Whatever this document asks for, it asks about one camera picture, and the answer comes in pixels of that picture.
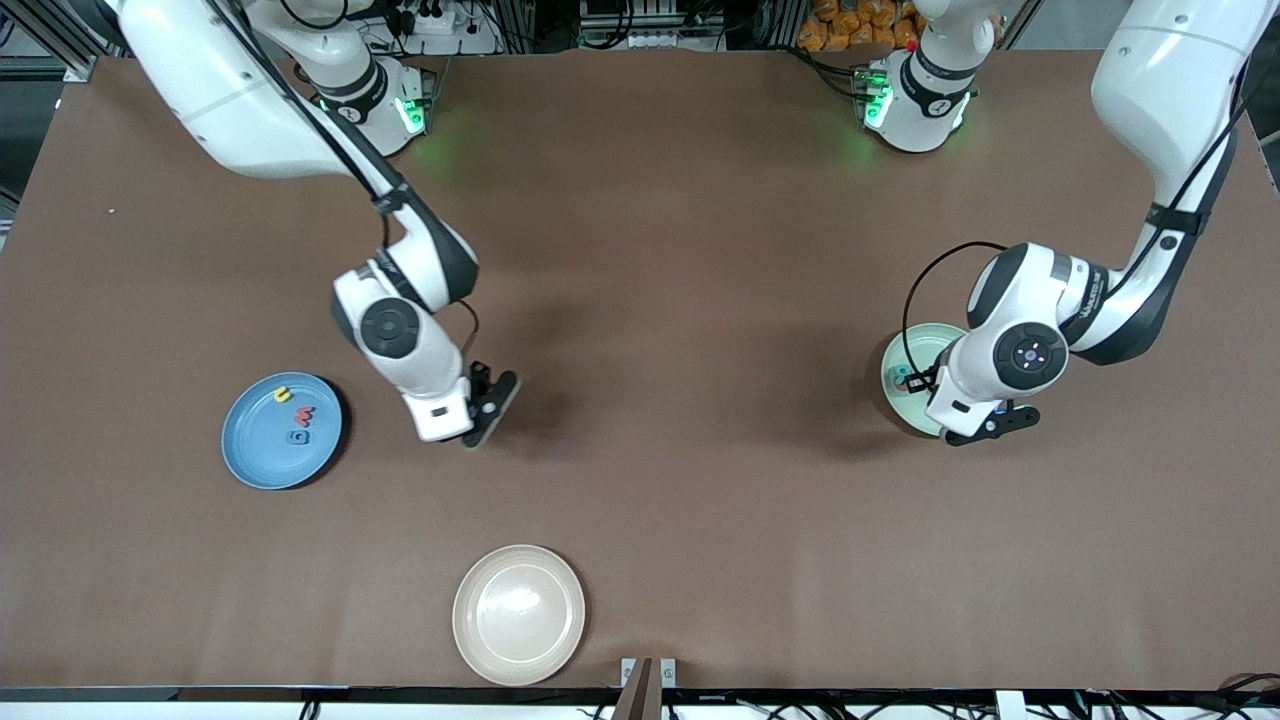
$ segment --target black cable tie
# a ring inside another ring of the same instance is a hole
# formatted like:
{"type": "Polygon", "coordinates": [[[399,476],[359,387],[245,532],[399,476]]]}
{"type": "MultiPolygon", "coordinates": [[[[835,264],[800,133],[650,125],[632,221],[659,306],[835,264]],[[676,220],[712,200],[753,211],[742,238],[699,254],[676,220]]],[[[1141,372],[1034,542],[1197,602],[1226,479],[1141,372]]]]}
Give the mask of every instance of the black cable tie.
{"type": "Polygon", "coordinates": [[[1151,210],[1147,211],[1147,223],[1160,229],[1179,231],[1199,237],[1204,234],[1204,229],[1208,227],[1208,211],[1188,213],[1152,202],[1151,210]]]}
{"type": "Polygon", "coordinates": [[[374,209],[378,210],[379,215],[390,215],[396,210],[403,208],[411,197],[413,197],[413,188],[410,187],[407,182],[401,181],[399,184],[393,187],[385,195],[374,200],[374,209]]]}
{"type": "Polygon", "coordinates": [[[932,388],[938,382],[938,369],[929,368],[920,373],[911,373],[906,377],[906,392],[915,395],[932,388]]]}

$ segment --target white plate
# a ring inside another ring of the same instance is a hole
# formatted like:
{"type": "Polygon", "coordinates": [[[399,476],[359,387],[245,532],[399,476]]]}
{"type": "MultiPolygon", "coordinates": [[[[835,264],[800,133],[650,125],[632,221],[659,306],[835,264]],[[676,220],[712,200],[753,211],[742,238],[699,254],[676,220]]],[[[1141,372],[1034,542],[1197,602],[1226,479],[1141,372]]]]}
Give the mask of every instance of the white plate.
{"type": "MultiPolygon", "coordinates": [[[[906,337],[911,343],[911,359],[915,360],[915,365],[920,370],[927,370],[947,346],[964,337],[964,331],[943,323],[922,323],[906,328],[906,337]]],[[[929,393],[911,395],[905,389],[897,389],[893,384],[895,365],[906,365],[902,333],[897,333],[884,348],[884,357],[881,360],[881,387],[884,389],[888,404],[893,406],[893,411],[900,418],[922,433],[937,437],[942,432],[942,425],[924,414],[924,407],[929,404],[929,393]]]]}
{"type": "Polygon", "coordinates": [[[577,575],[561,556],[532,544],[481,557],[453,598],[453,641],[462,660],[499,685],[554,675],[577,650],[585,621],[577,575]]]}

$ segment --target wire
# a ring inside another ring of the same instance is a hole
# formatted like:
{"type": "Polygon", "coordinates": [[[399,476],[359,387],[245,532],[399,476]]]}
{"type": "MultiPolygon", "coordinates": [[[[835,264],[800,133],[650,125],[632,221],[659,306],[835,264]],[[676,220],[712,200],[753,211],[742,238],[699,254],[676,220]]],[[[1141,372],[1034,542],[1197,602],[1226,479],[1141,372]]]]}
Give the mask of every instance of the wire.
{"type": "MultiPolygon", "coordinates": [[[[294,92],[292,87],[289,87],[289,83],[284,81],[284,77],[280,76],[279,70],[275,68],[275,63],[273,63],[271,59],[266,56],[266,53],[262,50],[262,46],[257,44],[257,40],[252,36],[252,33],[246,35],[244,32],[241,32],[239,26],[230,18],[230,15],[228,15],[227,10],[224,10],[223,6],[216,0],[205,0],[205,6],[207,6],[227,26],[228,32],[230,32],[232,36],[236,37],[241,47],[243,47],[244,51],[248,53],[255,61],[257,61],[262,72],[266,73],[266,77],[271,79],[271,82],[275,85],[276,91],[285,99],[285,101],[292,102],[294,108],[297,108],[298,113],[301,113],[302,115],[302,119],[306,120],[311,126],[311,128],[316,131],[316,135],[319,135],[320,138],[324,141],[324,143],[329,146],[329,150],[334,152],[334,155],[343,164],[343,167],[347,168],[351,176],[356,178],[356,182],[358,182],[360,186],[365,188],[365,192],[369,193],[370,201],[376,202],[378,192],[374,191],[372,183],[369,182],[369,178],[365,177],[360,167],[351,158],[347,150],[338,142],[338,140],[329,133],[329,131],[320,123],[320,120],[315,118],[315,115],[311,114],[302,97],[297,92],[294,92]]],[[[243,15],[241,17],[241,22],[243,23],[244,28],[251,27],[248,19],[243,15]]]]}
{"type": "Polygon", "coordinates": [[[471,334],[467,336],[467,341],[462,343],[462,356],[466,357],[471,352],[471,346],[476,342],[476,336],[480,334],[480,315],[476,314],[476,309],[471,306],[466,300],[458,300],[458,305],[467,309],[471,313],[471,334]]]}
{"type": "MultiPolygon", "coordinates": [[[[1267,76],[1270,76],[1271,70],[1275,68],[1277,50],[1280,50],[1280,45],[1276,45],[1271,50],[1271,55],[1267,56],[1267,64],[1266,67],[1262,68],[1262,74],[1258,76],[1257,82],[1253,83],[1253,88],[1251,88],[1248,94],[1240,96],[1235,110],[1233,110],[1231,115],[1228,117],[1226,119],[1226,127],[1224,127],[1222,132],[1217,133],[1217,137],[1213,138],[1213,142],[1208,145],[1208,149],[1204,151],[1203,155],[1201,155],[1199,161],[1196,163],[1196,165],[1192,168],[1192,172],[1187,173],[1187,179],[1183,181],[1181,187],[1179,187],[1178,192],[1174,193],[1172,202],[1169,204],[1170,210],[1178,210],[1178,204],[1181,202],[1183,196],[1187,195],[1188,190],[1190,190],[1192,182],[1194,182],[1196,178],[1199,176],[1201,170],[1204,169],[1204,164],[1208,163],[1210,158],[1213,156],[1213,152],[1217,151],[1217,146],[1221,145],[1222,141],[1226,140],[1229,135],[1231,135],[1231,129],[1235,127],[1235,123],[1239,122],[1240,118],[1244,115],[1248,104],[1252,102],[1253,97],[1258,94],[1260,90],[1262,90],[1263,82],[1267,79],[1267,76]]],[[[1244,85],[1244,68],[1240,68],[1240,86],[1243,87],[1243,85],[1244,85]]],[[[1117,282],[1115,287],[1108,290],[1107,293],[1102,296],[1102,300],[1111,300],[1111,297],[1115,293],[1120,292],[1120,288],[1123,288],[1125,283],[1129,282],[1129,278],[1133,277],[1133,274],[1138,270],[1138,266],[1142,265],[1142,261],[1147,259],[1147,255],[1156,246],[1156,241],[1160,240],[1160,229],[1161,228],[1156,228],[1156,232],[1151,236],[1151,240],[1147,241],[1147,245],[1142,247],[1142,251],[1138,252],[1138,256],[1134,258],[1133,263],[1129,264],[1129,268],[1125,269],[1124,275],[1120,277],[1120,282],[1117,282]]]]}
{"type": "Polygon", "coordinates": [[[493,15],[492,10],[489,9],[489,5],[486,5],[485,3],[480,3],[480,12],[484,13],[485,19],[489,22],[489,26],[493,28],[494,36],[497,36],[499,33],[502,35],[502,41],[507,46],[504,49],[507,55],[524,54],[524,46],[521,46],[518,42],[512,42],[511,41],[512,36],[515,36],[515,37],[517,37],[520,40],[524,40],[526,42],[530,42],[530,44],[536,42],[532,37],[527,37],[527,36],[520,35],[518,31],[508,31],[502,23],[498,22],[498,18],[495,18],[493,15]],[[521,53],[512,53],[511,51],[512,46],[520,49],[521,53]]]}
{"type": "Polygon", "coordinates": [[[773,3],[769,3],[768,5],[765,5],[765,3],[760,3],[759,8],[755,12],[755,15],[751,19],[751,26],[753,26],[753,28],[751,28],[751,40],[755,42],[755,45],[758,47],[759,46],[764,46],[765,44],[773,42],[773,33],[776,33],[778,31],[780,26],[782,24],[782,13],[778,10],[778,5],[780,5],[780,0],[774,0],[773,3]],[[755,27],[754,26],[756,24],[756,20],[760,18],[760,10],[764,9],[765,6],[768,6],[769,13],[773,17],[769,19],[769,27],[768,28],[762,28],[762,29],[764,29],[764,35],[759,36],[759,35],[755,33],[755,27]]]}
{"type": "Polygon", "coordinates": [[[769,716],[765,717],[764,720],[780,720],[782,717],[782,714],[785,711],[792,708],[792,707],[795,707],[800,712],[804,712],[805,716],[809,717],[809,720],[818,720],[818,716],[814,715],[813,712],[809,712],[809,710],[805,708],[805,706],[803,706],[803,705],[795,705],[795,703],[790,703],[790,702],[787,705],[780,705],[778,708],[774,710],[773,712],[769,712],[769,716]]]}
{"type": "Polygon", "coordinates": [[[851,97],[854,100],[870,100],[872,97],[874,97],[873,95],[867,94],[867,92],[854,92],[851,90],[846,90],[846,88],[841,87],[840,85],[837,85],[833,79],[831,79],[829,77],[827,77],[827,76],[823,74],[823,73],[831,73],[833,76],[840,76],[840,77],[844,77],[844,78],[851,78],[851,77],[854,77],[854,70],[852,69],[849,69],[849,68],[837,68],[836,65],[828,65],[826,63],[819,63],[818,60],[815,60],[813,58],[813,55],[809,54],[808,50],[801,50],[799,47],[791,47],[790,45],[771,45],[769,50],[782,50],[782,51],[790,54],[791,56],[799,59],[801,63],[809,65],[810,68],[813,68],[813,70],[815,73],[818,73],[818,78],[820,78],[822,82],[826,83],[827,87],[829,87],[831,90],[836,91],[837,95],[842,95],[845,97],[851,97]]]}
{"type": "Polygon", "coordinates": [[[298,24],[301,24],[302,27],[308,27],[311,29],[333,29],[338,27],[338,23],[346,19],[347,13],[351,10],[348,0],[342,0],[342,13],[338,13],[338,17],[334,18],[332,23],[315,24],[315,23],[308,23],[307,20],[300,18],[298,14],[293,12],[293,8],[289,8],[289,0],[280,0],[280,5],[284,8],[284,12],[288,13],[289,17],[293,18],[298,24]]]}
{"type": "Polygon", "coordinates": [[[9,44],[9,40],[13,38],[13,31],[18,27],[18,22],[14,20],[13,18],[4,15],[3,13],[0,13],[0,20],[4,20],[3,23],[0,23],[0,29],[3,29],[5,26],[9,26],[9,32],[4,35],[4,40],[0,40],[0,47],[4,47],[5,45],[9,44]]]}
{"type": "Polygon", "coordinates": [[[320,701],[308,700],[302,703],[302,712],[298,712],[298,720],[316,720],[320,717],[320,701]]]}
{"type": "Polygon", "coordinates": [[[1221,688],[1217,689],[1217,692],[1220,692],[1220,693],[1235,692],[1235,691],[1238,691],[1240,688],[1247,688],[1247,687],[1252,685],[1253,683],[1260,683],[1262,680],[1280,680],[1280,674],[1276,674],[1276,673],[1253,673],[1251,675],[1245,675],[1245,676],[1240,678],[1239,680],[1235,680],[1234,683],[1222,685],[1221,688]]]}
{"type": "Polygon", "coordinates": [[[591,45],[590,42],[579,38],[582,47],[590,47],[591,50],[611,50],[622,44],[623,40],[631,35],[631,27],[636,19],[636,6],[634,0],[620,0],[625,1],[626,5],[618,9],[618,27],[613,31],[613,37],[607,40],[603,45],[591,45]],[[622,27],[622,22],[626,20],[627,27],[622,27]]]}
{"type": "Polygon", "coordinates": [[[453,67],[453,55],[449,55],[448,58],[444,59],[444,69],[440,70],[440,77],[435,78],[435,88],[431,92],[433,102],[439,100],[440,95],[444,94],[444,81],[449,78],[449,68],[452,67],[453,67]]]}
{"type": "Polygon", "coordinates": [[[973,242],[961,242],[960,245],[952,247],[951,250],[947,250],[942,255],[938,255],[937,258],[933,259],[932,263],[925,265],[924,269],[920,270],[920,274],[915,277],[915,282],[911,283],[911,290],[906,292],[906,302],[902,304],[902,350],[906,351],[906,363],[911,365],[911,372],[915,374],[920,374],[920,369],[915,365],[915,359],[911,357],[910,343],[906,342],[906,319],[908,314],[911,311],[911,299],[915,297],[915,288],[920,287],[920,282],[924,279],[924,277],[929,274],[929,270],[937,268],[940,263],[955,255],[956,252],[960,252],[961,250],[968,250],[970,247],[989,247],[992,250],[998,250],[1001,252],[1009,250],[1004,245],[996,245],[995,242],[987,242],[983,240],[975,240],[973,242]]]}
{"type": "Polygon", "coordinates": [[[1129,700],[1125,700],[1125,698],[1124,698],[1124,696],[1120,696],[1120,700],[1124,700],[1124,701],[1125,701],[1125,702],[1128,702],[1129,705],[1132,705],[1132,706],[1137,707],[1137,708],[1138,708],[1138,712],[1142,712],[1143,715],[1146,715],[1146,716],[1151,717],[1151,720],[1165,720],[1165,717],[1164,717],[1162,715],[1160,715],[1160,714],[1158,714],[1158,712],[1156,712],[1155,710],[1152,710],[1152,708],[1147,707],[1146,705],[1139,705],[1139,703],[1137,703],[1137,702],[1133,702],[1133,701],[1129,701],[1129,700]]]}
{"type": "Polygon", "coordinates": [[[468,20],[479,20],[480,19],[480,13],[475,12],[475,9],[476,9],[476,0],[471,0],[471,13],[467,13],[466,10],[462,9],[462,3],[456,3],[456,5],[458,8],[458,12],[462,13],[462,15],[465,18],[467,18],[468,20]]]}
{"type": "Polygon", "coordinates": [[[408,58],[408,50],[404,49],[404,40],[402,40],[401,36],[397,35],[397,33],[394,33],[394,32],[392,33],[392,40],[396,41],[396,45],[399,45],[399,47],[401,47],[401,58],[408,58]]]}

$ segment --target light green plate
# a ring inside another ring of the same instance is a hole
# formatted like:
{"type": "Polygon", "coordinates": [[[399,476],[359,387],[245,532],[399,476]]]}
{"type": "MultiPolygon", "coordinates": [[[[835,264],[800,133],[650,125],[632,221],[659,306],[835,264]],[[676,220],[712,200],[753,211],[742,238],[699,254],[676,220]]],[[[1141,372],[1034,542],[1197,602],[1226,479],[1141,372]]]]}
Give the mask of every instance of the light green plate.
{"type": "MultiPolygon", "coordinates": [[[[922,323],[906,329],[906,337],[911,343],[911,357],[920,370],[927,370],[938,359],[938,355],[948,345],[964,337],[964,331],[955,325],[943,323],[922,323]]],[[[897,389],[893,384],[893,368],[906,365],[906,351],[902,350],[902,333],[897,333],[888,347],[884,348],[884,357],[881,360],[881,387],[884,388],[884,397],[900,418],[909,425],[927,436],[937,437],[942,432],[942,425],[934,423],[924,414],[924,406],[929,402],[929,393],[918,392],[911,395],[905,389],[897,389]]]]}

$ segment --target circular button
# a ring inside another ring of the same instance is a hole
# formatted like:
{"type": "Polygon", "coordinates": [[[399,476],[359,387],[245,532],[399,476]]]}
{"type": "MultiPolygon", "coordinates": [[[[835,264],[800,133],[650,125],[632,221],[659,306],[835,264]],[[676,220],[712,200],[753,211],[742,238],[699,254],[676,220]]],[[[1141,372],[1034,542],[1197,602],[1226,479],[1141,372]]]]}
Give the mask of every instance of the circular button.
{"type": "Polygon", "coordinates": [[[404,357],[417,346],[417,313],[401,297],[385,297],[370,305],[360,319],[360,338],[374,355],[404,357]]]}
{"type": "Polygon", "coordinates": [[[1014,363],[1028,373],[1039,372],[1041,368],[1048,365],[1048,355],[1046,354],[1044,343],[1034,338],[1027,338],[1019,342],[1014,348],[1014,363]]]}
{"type": "Polygon", "coordinates": [[[1032,391],[1057,379],[1066,368],[1066,342],[1056,328],[1021,323],[1000,336],[992,360],[1002,383],[1032,391]]]}

